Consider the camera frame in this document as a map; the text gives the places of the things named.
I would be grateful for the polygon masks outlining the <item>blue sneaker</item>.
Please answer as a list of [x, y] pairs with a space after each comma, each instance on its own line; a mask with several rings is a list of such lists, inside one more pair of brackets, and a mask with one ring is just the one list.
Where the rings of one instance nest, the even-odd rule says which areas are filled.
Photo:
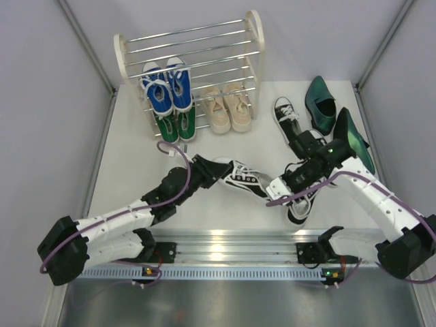
[[186, 67], [186, 62], [180, 57], [169, 58], [166, 67], [173, 105], [179, 112], [188, 112], [193, 104], [190, 68]]
[[142, 73], [148, 75], [140, 77], [140, 86], [144, 90], [144, 96], [149, 99], [153, 112], [157, 116], [169, 116], [173, 111], [172, 96], [164, 73], [157, 72], [160, 69], [154, 61], [146, 63]]

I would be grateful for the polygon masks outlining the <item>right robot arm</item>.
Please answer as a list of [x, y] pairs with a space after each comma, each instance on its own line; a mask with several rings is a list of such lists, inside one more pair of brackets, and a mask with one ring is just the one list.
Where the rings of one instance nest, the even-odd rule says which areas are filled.
[[266, 188], [269, 206], [289, 205], [327, 185], [347, 193], [378, 225], [381, 232], [353, 232], [341, 226], [321, 234], [313, 249], [299, 255], [300, 263], [332, 263], [341, 256], [375, 262], [397, 279], [406, 280], [435, 255], [435, 216], [423, 217], [398, 199], [371, 174], [340, 139], [315, 138], [312, 131], [297, 135], [297, 155], [304, 163], [273, 179]]

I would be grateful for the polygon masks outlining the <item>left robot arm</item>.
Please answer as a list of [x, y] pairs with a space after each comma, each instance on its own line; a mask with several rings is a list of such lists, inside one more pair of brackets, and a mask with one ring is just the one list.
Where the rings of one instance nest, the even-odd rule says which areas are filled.
[[149, 228], [169, 219], [197, 190], [210, 188], [231, 171], [229, 163], [195, 155], [185, 167], [171, 169], [156, 188], [130, 205], [76, 221], [70, 216], [58, 219], [37, 247], [40, 272], [60, 286], [106, 262], [150, 262], [155, 241]]

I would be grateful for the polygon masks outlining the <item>green sneaker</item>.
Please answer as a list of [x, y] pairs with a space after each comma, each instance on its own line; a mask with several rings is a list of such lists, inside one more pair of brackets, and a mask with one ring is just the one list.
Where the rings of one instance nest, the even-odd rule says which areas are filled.
[[186, 111], [176, 111], [177, 128], [180, 139], [189, 142], [196, 135], [196, 105], [192, 104], [191, 108]]
[[153, 113], [153, 116], [160, 130], [162, 139], [169, 143], [176, 143], [179, 139], [179, 134], [174, 115], [161, 116]]

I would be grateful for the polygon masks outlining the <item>black white sneaker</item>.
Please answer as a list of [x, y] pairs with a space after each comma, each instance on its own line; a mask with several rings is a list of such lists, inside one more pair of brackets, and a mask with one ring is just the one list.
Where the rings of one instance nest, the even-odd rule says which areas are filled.
[[305, 224], [318, 193], [319, 190], [311, 191], [307, 195], [296, 200], [292, 200], [288, 204], [287, 218], [296, 227], [301, 228]]
[[270, 201], [266, 188], [270, 185], [272, 178], [268, 174], [250, 168], [235, 159], [216, 157], [213, 161], [230, 165], [230, 171], [219, 180], [222, 185], [229, 189], [243, 191], [263, 202]]

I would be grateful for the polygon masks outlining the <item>beige lace sneaker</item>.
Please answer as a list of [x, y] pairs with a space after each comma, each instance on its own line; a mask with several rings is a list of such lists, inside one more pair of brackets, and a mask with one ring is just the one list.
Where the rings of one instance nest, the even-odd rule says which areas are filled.
[[245, 91], [237, 82], [234, 82], [225, 85], [223, 93], [233, 130], [239, 133], [248, 132], [251, 129], [251, 113]]
[[229, 115], [225, 109], [221, 91], [218, 87], [206, 87], [202, 90], [202, 109], [208, 119], [212, 131], [225, 134], [231, 128]]

